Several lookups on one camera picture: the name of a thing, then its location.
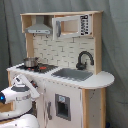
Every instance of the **stovetop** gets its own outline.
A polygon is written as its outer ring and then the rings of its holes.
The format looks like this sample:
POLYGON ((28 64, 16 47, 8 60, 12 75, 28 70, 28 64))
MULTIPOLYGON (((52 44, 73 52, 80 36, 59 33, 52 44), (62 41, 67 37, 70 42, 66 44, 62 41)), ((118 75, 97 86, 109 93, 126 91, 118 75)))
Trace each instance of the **stovetop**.
POLYGON ((38 66, 36 66, 36 67, 28 68, 24 65, 21 65, 17 68, 19 68, 21 70, 27 70, 27 71, 30 71, 30 72, 46 73, 48 71, 51 71, 52 69, 57 68, 57 66, 38 63, 38 66))

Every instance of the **toy kitchen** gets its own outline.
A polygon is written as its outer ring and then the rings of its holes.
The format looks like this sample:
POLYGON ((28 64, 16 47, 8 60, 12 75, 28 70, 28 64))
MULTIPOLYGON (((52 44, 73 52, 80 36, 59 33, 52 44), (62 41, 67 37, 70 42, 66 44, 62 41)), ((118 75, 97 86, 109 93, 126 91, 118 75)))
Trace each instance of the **toy kitchen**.
POLYGON ((27 57, 38 57, 38 66, 13 66, 8 78, 10 86, 19 74, 36 83, 40 128, 105 128, 105 88, 114 76, 102 71, 102 12, 26 13, 21 20, 27 57))

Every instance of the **black faucet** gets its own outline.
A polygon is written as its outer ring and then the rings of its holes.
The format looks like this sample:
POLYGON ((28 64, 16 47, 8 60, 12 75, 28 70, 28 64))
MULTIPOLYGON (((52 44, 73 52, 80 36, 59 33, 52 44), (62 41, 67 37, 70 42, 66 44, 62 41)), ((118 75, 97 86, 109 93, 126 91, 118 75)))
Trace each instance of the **black faucet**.
POLYGON ((79 54, 78 63, 76 64, 76 68, 77 68, 78 70, 86 69, 87 63, 86 63, 86 62, 85 62, 85 64, 82 64, 82 63, 81 63, 81 57, 82 57, 83 54, 88 55, 89 58, 90 58, 90 60, 91 60, 91 63, 90 63, 90 64, 91 64, 91 65, 94 65, 94 60, 93 60, 92 55, 91 55, 89 52, 87 52, 87 51, 83 51, 83 52, 81 52, 81 53, 79 54))

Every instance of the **metal sink basin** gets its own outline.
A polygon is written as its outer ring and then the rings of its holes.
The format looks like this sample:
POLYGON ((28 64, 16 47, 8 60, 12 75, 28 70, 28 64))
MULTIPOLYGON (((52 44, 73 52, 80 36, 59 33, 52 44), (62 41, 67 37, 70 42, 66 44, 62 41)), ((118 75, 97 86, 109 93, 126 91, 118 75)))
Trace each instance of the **metal sink basin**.
POLYGON ((70 68, 63 68, 52 74, 52 76, 55 76, 55 77, 60 77, 64 79, 74 80, 74 81, 84 81, 92 75, 93 75, 92 72, 75 70, 70 68))

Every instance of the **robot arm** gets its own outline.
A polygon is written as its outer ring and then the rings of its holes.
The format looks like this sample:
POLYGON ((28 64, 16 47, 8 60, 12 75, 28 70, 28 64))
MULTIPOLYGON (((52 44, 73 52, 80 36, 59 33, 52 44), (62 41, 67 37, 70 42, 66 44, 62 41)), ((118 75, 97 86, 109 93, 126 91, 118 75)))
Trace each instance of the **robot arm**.
POLYGON ((19 119, 0 125, 0 128, 40 128, 35 116, 26 114, 19 119))
POLYGON ((28 81, 28 79, 22 74, 18 75, 16 78, 14 78, 14 80, 12 81, 12 85, 14 83, 16 84, 16 86, 21 86, 21 84, 25 84, 27 87, 29 87, 31 97, 33 99, 38 98, 40 96, 40 94, 37 92, 37 90, 32 86, 32 84, 28 81))
POLYGON ((39 96, 40 94, 28 79, 24 75, 18 75, 12 80, 12 87, 8 87, 0 93, 0 102, 3 104, 15 101, 15 110, 0 113, 0 121, 20 117, 25 113, 31 113, 31 98, 36 99, 39 96))

